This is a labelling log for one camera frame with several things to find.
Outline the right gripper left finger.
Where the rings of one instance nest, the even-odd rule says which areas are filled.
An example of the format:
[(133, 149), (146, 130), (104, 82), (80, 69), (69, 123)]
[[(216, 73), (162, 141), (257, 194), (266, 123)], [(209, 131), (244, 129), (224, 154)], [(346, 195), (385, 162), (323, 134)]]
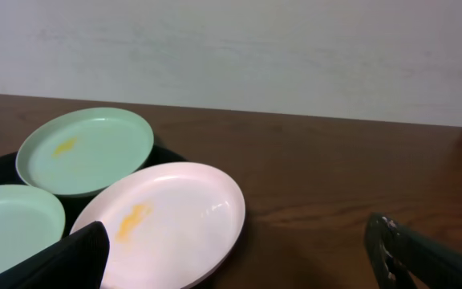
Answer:
[(110, 241), (92, 222), (0, 274), (0, 289), (99, 288)]

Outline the mint plate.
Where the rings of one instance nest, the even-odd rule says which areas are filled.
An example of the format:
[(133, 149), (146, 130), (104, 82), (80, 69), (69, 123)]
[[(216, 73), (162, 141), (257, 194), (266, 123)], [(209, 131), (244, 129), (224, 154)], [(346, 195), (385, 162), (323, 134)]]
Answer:
[(65, 220), (53, 194), (28, 185), (0, 185), (0, 273), (60, 240)]
[(98, 193), (140, 169), (155, 142), (151, 125), (121, 108), (87, 108), (54, 118), (18, 150), (23, 182), (56, 196)]

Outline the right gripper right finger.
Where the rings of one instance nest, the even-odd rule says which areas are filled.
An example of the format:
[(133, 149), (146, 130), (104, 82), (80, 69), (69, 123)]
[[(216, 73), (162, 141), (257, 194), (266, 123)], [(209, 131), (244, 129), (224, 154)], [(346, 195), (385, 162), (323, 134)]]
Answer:
[(370, 214), (364, 246), (382, 289), (415, 288), (413, 277), (430, 288), (462, 289), (462, 254), (383, 214)]

